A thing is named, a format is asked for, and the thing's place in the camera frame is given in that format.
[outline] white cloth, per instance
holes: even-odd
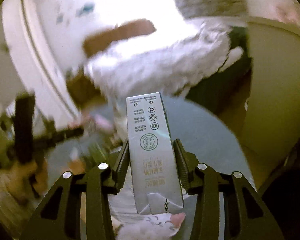
[[[205,20],[199,28],[181,25],[151,35],[113,42],[85,66],[107,98],[161,91],[174,94],[216,73],[230,49],[230,28]]]

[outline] white carton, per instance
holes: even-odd
[[[160,93],[127,98],[127,121],[137,212],[179,212],[183,195]]]

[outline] table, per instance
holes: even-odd
[[[172,140],[179,138],[186,151],[196,154],[200,162],[218,172],[231,174],[233,171],[240,171],[254,187],[250,169],[236,137],[220,120],[201,106],[180,98],[164,97],[163,103]],[[98,113],[109,119],[113,116],[109,106],[99,107],[91,113]],[[185,199],[186,219],[173,239],[189,240],[196,199],[196,195]],[[223,205],[220,205],[220,221],[224,221]],[[224,225],[222,222],[220,224],[219,238],[223,239]]]

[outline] white cat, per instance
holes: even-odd
[[[168,240],[180,229],[186,214],[149,215],[141,222],[121,226],[116,240]]]

